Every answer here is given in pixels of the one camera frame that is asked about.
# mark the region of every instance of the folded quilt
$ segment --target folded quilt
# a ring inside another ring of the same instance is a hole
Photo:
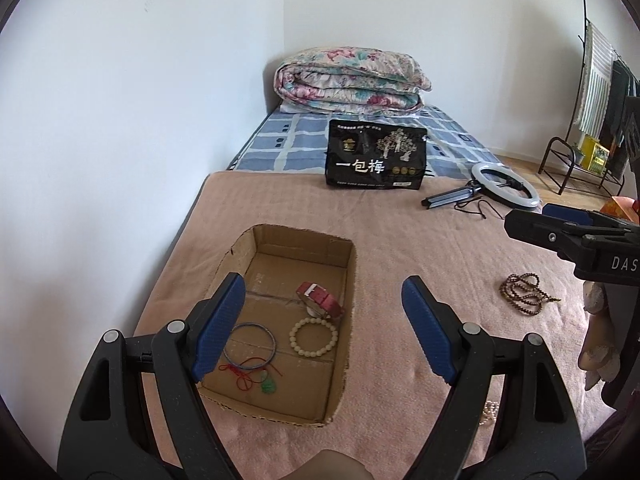
[[[374,48],[310,48],[285,59],[273,87],[307,112],[402,116],[424,105],[431,82],[414,58]]]

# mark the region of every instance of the blue checkered bed sheet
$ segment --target blue checkered bed sheet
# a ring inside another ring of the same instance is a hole
[[[477,162],[500,164],[493,153],[435,106],[410,118],[272,113],[229,165],[230,170],[324,173],[329,121],[371,121],[428,130],[425,176],[470,179]]]

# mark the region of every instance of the watch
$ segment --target watch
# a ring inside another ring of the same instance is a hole
[[[312,316],[337,318],[342,315],[342,307],[338,300],[317,283],[304,282],[296,293]]]

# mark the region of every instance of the white tree illustration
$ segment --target white tree illustration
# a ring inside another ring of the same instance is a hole
[[[400,160],[409,161],[409,156],[417,150],[417,146],[407,136],[402,128],[392,131],[388,136],[379,139],[376,147],[382,152],[382,157],[387,158],[389,150],[394,149],[395,153],[402,152]]]

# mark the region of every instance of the bangle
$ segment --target bangle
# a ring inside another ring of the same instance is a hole
[[[230,365],[233,365],[235,368],[238,368],[239,370],[257,370],[258,368],[264,368],[266,365],[268,365],[271,361],[273,361],[273,357],[276,355],[276,338],[274,338],[273,334],[270,332],[270,330],[265,327],[264,325],[261,325],[259,323],[240,323],[237,324],[235,327],[233,327],[231,329],[231,334],[234,332],[234,330],[238,329],[238,328],[242,328],[243,326],[256,326],[258,328],[261,328],[262,330],[264,330],[267,334],[269,334],[269,337],[271,338],[271,343],[273,344],[273,348],[271,349],[271,355],[269,357],[267,357],[263,363],[259,363],[257,365],[253,365],[253,366],[248,366],[243,364],[244,362],[248,361],[249,359],[245,359],[242,363],[238,364],[233,362],[229,356],[226,354],[226,347],[222,349],[222,353],[225,356],[225,359],[228,361],[228,363]]]
[[[307,323],[319,324],[327,327],[331,331],[331,341],[326,346],[322,347],[319,350],[316,350],[315,352],[308,352],[306,350],[303,350],[302,348],[300,348],[300,345],[298,345],[298,342],[296,340],[296,333],[298,332],[300,327],[306,325]],[[291,348],[293,348],[293,351],[297,352],[298,355],[301,355],[302,357],[320,357],[321,355],[324,355],[329,350],[331,350],[338,342],[338,331],[335,329],[335,326],[333,326],[325,319],[318,319],[317,317],[305,317],[305,319],[297,322],[291,332],[289,332],[289,342],[291,344]]]

